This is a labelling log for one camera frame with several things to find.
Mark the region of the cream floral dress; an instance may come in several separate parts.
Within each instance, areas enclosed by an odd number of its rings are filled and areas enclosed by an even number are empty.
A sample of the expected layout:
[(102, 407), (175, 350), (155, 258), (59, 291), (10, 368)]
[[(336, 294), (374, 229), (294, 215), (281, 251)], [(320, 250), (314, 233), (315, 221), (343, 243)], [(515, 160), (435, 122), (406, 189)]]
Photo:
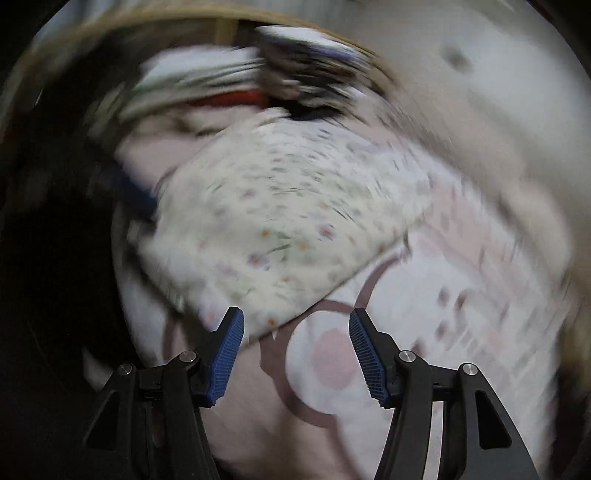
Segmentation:
[(242, 309), (253, 341), (396, 243), (427, 209), (428, 186), (403, 149), (346, 129), (239, 125), (166, 179), (137, 253), (205, 324)]

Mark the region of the white folded cloth pile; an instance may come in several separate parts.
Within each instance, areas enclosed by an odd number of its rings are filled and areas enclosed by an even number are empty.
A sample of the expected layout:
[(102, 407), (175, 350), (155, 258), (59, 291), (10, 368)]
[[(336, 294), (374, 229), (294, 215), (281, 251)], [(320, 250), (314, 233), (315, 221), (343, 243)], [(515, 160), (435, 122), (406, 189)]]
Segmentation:
[(120, 112), (130, 120), (162, 108), (256, 88), (263, 59), (254, 47), (198, 45), (163, 50), (140, 65)]

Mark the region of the bear pattern bed sheet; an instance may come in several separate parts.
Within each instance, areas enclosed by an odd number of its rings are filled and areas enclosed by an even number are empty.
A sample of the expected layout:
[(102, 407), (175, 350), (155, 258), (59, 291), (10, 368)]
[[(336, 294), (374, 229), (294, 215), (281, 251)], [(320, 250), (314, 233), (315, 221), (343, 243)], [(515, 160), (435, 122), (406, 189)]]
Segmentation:
[[(179, 131), (173, 115), (146, 118), (120, 143), (124, 168), (159, 198), (166, 179), (223, 132), (287, 119), (263, 110), (214, 135)], [(428, 175), (422, 217), (351, 279), (287, 323), (242, 343), (225, 395), (202, 414), (214, 456), (245, 479), (369, 479), (392, 415), (370, 398), (349, 340), (349, 312), (365, 308), (404, 349), (448, 368), (481, 367), (539, 469), (552, 439), (555, 344), (571, 305), (522, 227), (447, 162), (401, 133), (355, 120), (332, 125), (398, 146)], [(134, 342), (151, 365), (193, 346), (202, 321), (160, 288), (136, 243), (155, 226), (117, 211), (115, 271)]]

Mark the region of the wooden bedside shelf left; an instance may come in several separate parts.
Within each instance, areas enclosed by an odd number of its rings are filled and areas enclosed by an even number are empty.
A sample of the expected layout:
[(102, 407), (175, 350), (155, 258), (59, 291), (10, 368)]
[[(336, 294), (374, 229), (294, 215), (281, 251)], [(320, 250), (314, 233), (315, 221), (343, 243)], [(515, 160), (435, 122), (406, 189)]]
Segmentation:
[[(17, 145), (29, 137), (86, 135), (113, 150), (145, 117), (173, 115), (172, 126), (197, 134), (221, 130), (254, 106), (194, 107), (174, 104), (123, 120), (120, 112), (140, 65), (172, 47), (212, 45), (223, 40), (249, 44), (253, 29), (301, 21), (252, 7), (174, 4), (111, 9), (89, 23), (67, 28), (28, 48), (16, 62), (1, 96), (1, 142)], [(184, 121), (178, 110), (195, 109), (200, 123)]]

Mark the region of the red folded garment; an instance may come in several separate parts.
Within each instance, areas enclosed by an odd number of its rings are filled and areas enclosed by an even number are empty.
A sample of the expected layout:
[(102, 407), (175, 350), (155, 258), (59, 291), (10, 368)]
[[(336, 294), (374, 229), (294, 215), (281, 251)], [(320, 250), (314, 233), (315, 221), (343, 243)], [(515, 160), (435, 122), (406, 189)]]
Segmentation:
[(190, 100), (188, 104), (194, 107), (254, 106), (259, 109), (266, 109), (269, 107), (269, 98), (259, 90), (243, 90)]

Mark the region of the tall folded clothes stack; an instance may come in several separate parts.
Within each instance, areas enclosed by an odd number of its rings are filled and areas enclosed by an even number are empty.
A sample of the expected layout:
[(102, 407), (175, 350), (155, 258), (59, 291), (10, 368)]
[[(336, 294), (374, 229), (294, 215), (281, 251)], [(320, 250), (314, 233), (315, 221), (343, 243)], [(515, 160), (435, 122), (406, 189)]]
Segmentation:
[(368, 54), (317, 29), (259, 26), (256, 48), (257, 86), (291, 119), (349, 115), (367, 97), (385, 94)]

